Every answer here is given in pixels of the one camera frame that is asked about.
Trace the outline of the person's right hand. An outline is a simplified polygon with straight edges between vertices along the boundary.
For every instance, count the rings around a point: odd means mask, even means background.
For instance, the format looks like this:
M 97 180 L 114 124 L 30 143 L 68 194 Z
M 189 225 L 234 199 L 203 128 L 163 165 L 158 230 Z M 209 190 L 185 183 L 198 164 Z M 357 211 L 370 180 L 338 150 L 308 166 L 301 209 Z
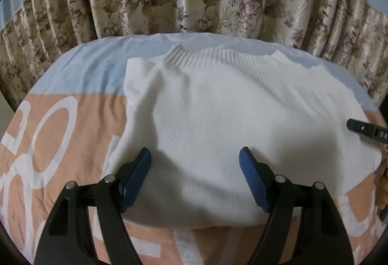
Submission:
M 387 206 L 387 161 L 383 160 L 376 170 L 376 206 L 382 211 Z

